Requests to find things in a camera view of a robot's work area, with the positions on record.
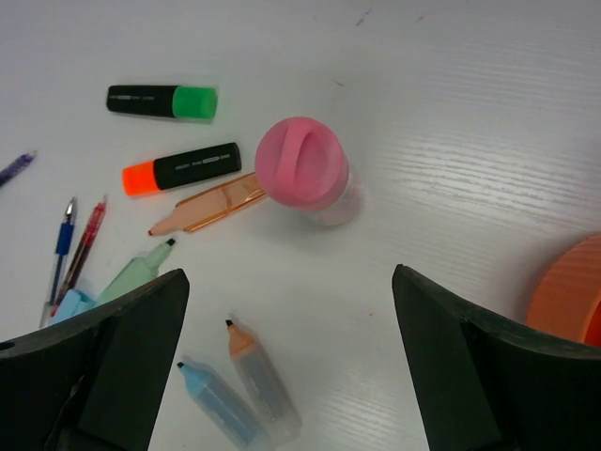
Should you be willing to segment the peach translucent marker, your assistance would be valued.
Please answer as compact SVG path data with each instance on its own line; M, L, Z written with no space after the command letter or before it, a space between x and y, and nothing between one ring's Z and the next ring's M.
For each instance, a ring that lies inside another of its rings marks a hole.
M267 196L255 173L231 179L178 202L171 214L148 230L150 236L194 232Z

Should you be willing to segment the orange tip clear highlighter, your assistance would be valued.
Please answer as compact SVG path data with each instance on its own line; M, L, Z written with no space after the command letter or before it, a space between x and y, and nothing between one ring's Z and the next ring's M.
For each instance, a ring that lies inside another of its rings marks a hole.
M276 445L293 442L301 418L278 371L253 332L232 319L225 324L230 359L269 436Z

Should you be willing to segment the green cap black highlighter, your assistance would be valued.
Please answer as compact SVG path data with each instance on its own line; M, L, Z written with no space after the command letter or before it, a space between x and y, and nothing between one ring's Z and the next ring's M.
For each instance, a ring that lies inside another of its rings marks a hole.
M212 120L217 106L217 89L205 86L117 85L106 97L110 112L144 117Z

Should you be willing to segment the orange cap black highlighter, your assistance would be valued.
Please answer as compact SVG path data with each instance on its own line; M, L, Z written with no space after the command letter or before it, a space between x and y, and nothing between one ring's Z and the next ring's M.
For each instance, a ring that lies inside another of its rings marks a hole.
M215 179L241 170L239 146L226 143L189 150L122 170L125 194L140 196Z

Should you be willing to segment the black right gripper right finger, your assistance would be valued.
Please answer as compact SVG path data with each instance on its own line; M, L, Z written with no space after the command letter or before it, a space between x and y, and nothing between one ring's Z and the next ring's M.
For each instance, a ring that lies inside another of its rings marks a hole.
M538 332L412 268L392 279L432 450L597 450L600 350Z

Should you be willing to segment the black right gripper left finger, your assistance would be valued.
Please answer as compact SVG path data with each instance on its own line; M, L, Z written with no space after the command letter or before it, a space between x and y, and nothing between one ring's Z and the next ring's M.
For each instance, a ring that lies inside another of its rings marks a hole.
M4 450L146 450L180 337L181 269L1 344Z

